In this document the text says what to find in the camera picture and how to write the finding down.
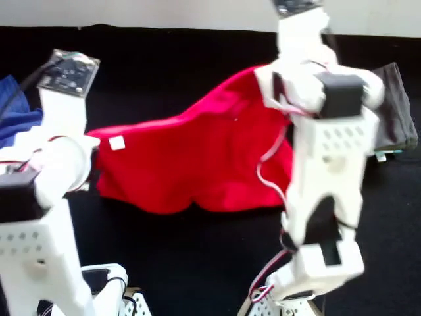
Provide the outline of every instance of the circuit board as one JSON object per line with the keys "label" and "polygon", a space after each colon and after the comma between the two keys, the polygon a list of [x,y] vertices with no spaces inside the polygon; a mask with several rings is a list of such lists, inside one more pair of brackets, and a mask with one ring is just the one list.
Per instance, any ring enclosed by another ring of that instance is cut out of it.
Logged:
{"label": "circuit board", "polygon": [[99,59],[55,49],[50,61],[56,65],[45,72],[39,88],[77,97],[87,95],[98,71]]}

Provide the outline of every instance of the white robot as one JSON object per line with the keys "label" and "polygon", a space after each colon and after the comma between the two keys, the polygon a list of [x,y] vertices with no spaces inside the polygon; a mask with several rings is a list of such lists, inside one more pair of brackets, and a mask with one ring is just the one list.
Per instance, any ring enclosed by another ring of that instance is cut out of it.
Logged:
{"label": "white robot", "polygon": [[[321,1],[274,2],[280,16],[280,54],[271,65],[257,69],[256,76],[265,105],[291,117],[295,155],[286,196],[261,177],[258,166],[260,180],[277,190],[285,203],[283,250],[253,281],[249,295],[255,305],[249,314],[259,315],[260,309],[279,313],[281,309],[286,314],[317,315],[307,300],[364,272],[355,230],[366,158],[373,154],[378,128],[372,110],[382,104],[384,85],[367,70],[338,65],[335,52],[323,45],[321,33],[328,27],[328,16]],[[278,140],[261,163],[279,144]],[[332,220],[307,228],[326,197],[334,199]],[[265,273],[288,255],[290,261],[270,274],[265,286],[258,287]],[[247,306],[239,315],[246,313]]]}
{"label": "white robot", "polygon": [[84,136],[98,68],[97,59],[55,50],[38,71],[42,125],[0,150],[0,281],[10,316],[36,315],[41,300],[42,316],[151,315],[141,292],[123,299],[123,267],[80,266],[64,198],[83,188],[99,145]]}
{"label": "white robot", "polygon": [[[378,125],[372,109],[382,102],[384,87],[371,72],[337,64],[335,53],[322,44],[328,17],[321,3],[277,1],[276,8],[280,56],[257,69],[256,77],[264,104],[290,115],[295,125],[293,178],[284,197],[258,166],[259,178],[285,200],[284,249],[257,276],[239,315],[310,316],[317,311],[308,300],[364,270],[355,230],[364,166]],[[98,66],[85,55],[55,51],[39,83],[42,127],[19,134],[15,146],[0,150],[0,280],[11,316],[32,316],[40,300],[54,302],[46,311],[52,316],[150,315],[141,293],[123,303],[128,277],[120,265],[80,267],[63,198],[83,186],[97,146],[84,129],[85,98]],[[310,231],[309,218],[326,196],[335,200],[334,221]],[[327,229],[339,233],[319,236]],[[286,256],[291,260],[259,286],[265,272]]]}

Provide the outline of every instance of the blue cloth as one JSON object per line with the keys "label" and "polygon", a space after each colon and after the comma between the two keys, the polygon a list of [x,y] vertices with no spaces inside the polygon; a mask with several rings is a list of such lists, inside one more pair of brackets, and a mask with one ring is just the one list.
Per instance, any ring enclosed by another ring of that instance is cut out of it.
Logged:
{"label": "blue cloth", "polygon": [[[0,107],[18,88],[19,85],[12,76],[7,76],[0,81]],[[40,126],[41,121],[42,110],[31,111],[28,100],[23,92],[20,92],[6,110],[3,118],[0,118],[0,148],[13,146],[17,133],[28,131],[33,126]]]}

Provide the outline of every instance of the black cable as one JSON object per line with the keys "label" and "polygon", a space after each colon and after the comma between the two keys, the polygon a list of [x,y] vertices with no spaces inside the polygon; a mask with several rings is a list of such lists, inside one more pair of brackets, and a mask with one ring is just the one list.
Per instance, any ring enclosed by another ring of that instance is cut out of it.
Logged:
{"label": "black cable", "polygon": [[129,296],[123,296],[123,300],[128,300],[128,301],[130,301],[133,304],[132,316],[135,316],[136,311],[137,311],[136,301],[133,298],[129,297]]}
{"label": "black cable", "polygon": [[44,65],[40,66],[37,70],[35,70],[33,73],[31,73],[28,77],[26,77],[22,83],[19,85],[19,87],[16,88],[16,90],[13,92],[13,94],[4,102],[3,106],[0,108],[0,123],[3,120],[3,117],[7,111],[7,109],[12,105],[13,100],[19,95],[20,92],[24,92],[27,90],[31,85],[33,85],[35,82],[39,80],[39,78],[49,69],[53,68],[54,66],[57,66],[61,64],[66,59],[60,58],[56,61],[47,61]]}
{"label": "black cable", "polygon": [[114,280],[120,280],[121,282],[123,282],[123,285],[124,285],[124,291],[123,291],[123,293],[124,293],[126,291],[126,289],[127,289],[126,281],[123,278],[119,277],[119,276],[115,276],[113,278],[108,279],[107,284],[109,282],[111,282],[111,281],[114,281]]}

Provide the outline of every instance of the white plastic bracket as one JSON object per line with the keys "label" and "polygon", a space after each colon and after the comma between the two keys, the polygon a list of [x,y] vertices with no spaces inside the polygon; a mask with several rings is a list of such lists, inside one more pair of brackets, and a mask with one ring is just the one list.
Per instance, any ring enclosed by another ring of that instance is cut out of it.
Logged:
{"label": "white plastic bracket", "polygon": [[136,292],[132,295],[132,298],[136,301],[136,312],[133,314],[133,303],[127,302],[124,309],[124,316],[152,316],[142,293]]}
{"label": "white plastic bracket", "polygon": [[322,313],[312,301],[290,301],[275,304],[270,298],[255,303],[247,316],[321,316]]}

